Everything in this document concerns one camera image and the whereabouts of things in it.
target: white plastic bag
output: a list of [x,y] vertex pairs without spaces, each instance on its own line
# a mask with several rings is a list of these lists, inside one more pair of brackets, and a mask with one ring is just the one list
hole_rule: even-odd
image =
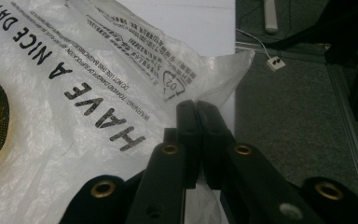
[[0,0],[0,223],[58,223],[91,178],[139,173],[176,105],[222,105],[253,55],[199,56],[115,1]]

